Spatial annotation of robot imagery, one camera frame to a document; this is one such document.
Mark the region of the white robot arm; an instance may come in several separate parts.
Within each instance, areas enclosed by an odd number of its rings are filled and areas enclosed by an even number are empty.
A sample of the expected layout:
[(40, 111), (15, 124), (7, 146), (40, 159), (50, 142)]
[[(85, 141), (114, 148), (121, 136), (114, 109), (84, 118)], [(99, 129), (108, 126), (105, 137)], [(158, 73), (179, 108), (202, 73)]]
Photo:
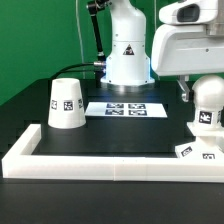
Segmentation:
[(179, 0), (160, 9), (152, 53), (145, 53), (146, 17), (129, 0), (112, 0), (112, 51), (101, 83), (120, 92), (154, 83), (150, 73), (178, 77), (183, 99), (195, 74), (224, 72), (224, 0)]

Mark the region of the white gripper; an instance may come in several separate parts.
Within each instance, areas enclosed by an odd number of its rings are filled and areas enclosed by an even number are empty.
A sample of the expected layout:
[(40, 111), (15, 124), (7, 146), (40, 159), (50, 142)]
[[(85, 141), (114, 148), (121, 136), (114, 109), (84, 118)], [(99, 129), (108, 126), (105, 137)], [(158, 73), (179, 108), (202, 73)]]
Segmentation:
[(154, 35), (151, 67), (159, 76), (179, 75), (182, 100), (190, 102), (194, 91), (186, 75), (224, 72), (224, 37), (209, 36), (204, 25), (162, 25)]

